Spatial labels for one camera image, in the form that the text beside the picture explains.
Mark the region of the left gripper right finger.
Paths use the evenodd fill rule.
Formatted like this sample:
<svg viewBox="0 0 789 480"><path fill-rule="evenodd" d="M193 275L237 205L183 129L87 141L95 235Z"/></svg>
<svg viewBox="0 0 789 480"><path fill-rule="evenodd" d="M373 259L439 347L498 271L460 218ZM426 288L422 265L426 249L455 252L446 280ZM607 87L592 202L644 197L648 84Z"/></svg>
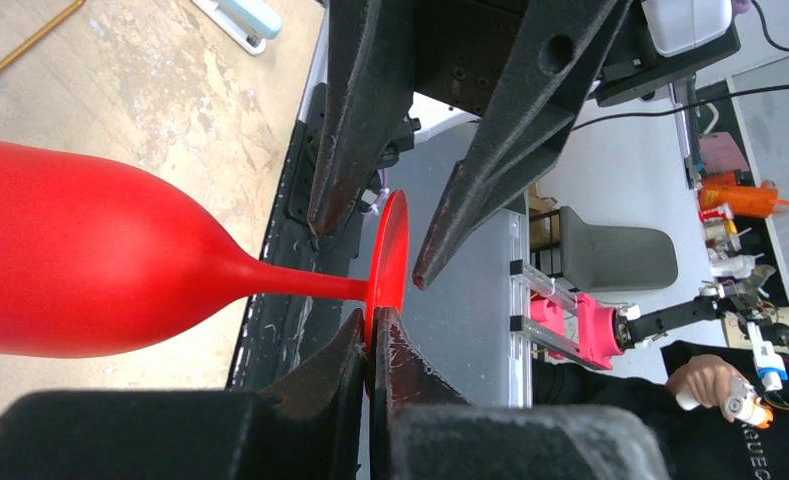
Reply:
<svg viewBox="0 0 789 480"><path fill-rule="evenodd" d="M479 407L412 346L399 312L374 312L374 479L666 479L653 434L611 406Z"/></svg>

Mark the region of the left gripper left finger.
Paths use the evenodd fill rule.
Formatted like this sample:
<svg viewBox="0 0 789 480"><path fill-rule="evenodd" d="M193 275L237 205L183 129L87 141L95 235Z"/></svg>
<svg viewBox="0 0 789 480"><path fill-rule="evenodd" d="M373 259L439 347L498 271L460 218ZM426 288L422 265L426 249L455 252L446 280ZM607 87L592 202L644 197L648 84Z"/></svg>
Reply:
<svg viewBox="0 0 789 480"><path fill-rule="evenodd" d="M364 315L259 391L42 391L0 416L0 479L348 479Z"/></svg>

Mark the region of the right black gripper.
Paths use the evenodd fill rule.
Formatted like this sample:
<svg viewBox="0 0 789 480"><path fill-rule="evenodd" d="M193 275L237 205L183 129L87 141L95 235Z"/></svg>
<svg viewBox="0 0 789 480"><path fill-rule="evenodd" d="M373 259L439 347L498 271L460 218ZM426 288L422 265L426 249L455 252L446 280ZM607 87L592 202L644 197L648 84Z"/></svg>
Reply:
<svg viewBox="0 0 789 480"><path fill-rule="evenodd" d="M617 1L332 1L324 122L308 208L333 233L413 93L482 117L451 172L412 280L552 167L620 28Z"/></svg>

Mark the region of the red wine glass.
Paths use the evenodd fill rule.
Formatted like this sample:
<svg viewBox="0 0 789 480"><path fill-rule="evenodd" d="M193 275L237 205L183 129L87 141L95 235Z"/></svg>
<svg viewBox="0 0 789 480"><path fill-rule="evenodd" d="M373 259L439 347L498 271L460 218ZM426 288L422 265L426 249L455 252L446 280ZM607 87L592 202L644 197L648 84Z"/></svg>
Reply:
<svg viewBox="0 0 789 480"><path fill-rule="evenodd" d="M190 196L139 168L0 141L0 354L130 352L256 294L401 309L408 250L402 191L358 280L254 258Z"/></svg>

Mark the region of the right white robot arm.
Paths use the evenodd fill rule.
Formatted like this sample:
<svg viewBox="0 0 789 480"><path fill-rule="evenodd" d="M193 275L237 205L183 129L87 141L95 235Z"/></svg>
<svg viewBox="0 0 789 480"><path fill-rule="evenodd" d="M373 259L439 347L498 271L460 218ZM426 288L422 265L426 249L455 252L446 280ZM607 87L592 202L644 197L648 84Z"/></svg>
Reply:
<svg viewBox="0 0 789 480"><path fill-rule="evenodd" d="M627 1L330 1L311 230L332 233L395 136L474 123L412 271L427 288L465 240L552 168Z"/></svg>

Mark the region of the person's hand at right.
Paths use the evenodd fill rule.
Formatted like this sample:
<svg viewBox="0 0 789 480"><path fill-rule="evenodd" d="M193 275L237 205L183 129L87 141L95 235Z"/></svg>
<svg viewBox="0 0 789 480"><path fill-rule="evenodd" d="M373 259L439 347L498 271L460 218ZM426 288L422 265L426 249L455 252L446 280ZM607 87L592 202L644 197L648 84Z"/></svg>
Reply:
<svg viewBox="0 0 789 480"><path fill-rule="evenodd" d="M706 408L721 407L730 396L734 380L747 382L744 375L721 357L704 354L679 367L668 378L665 388L674 396L688 392Z"/></svg>

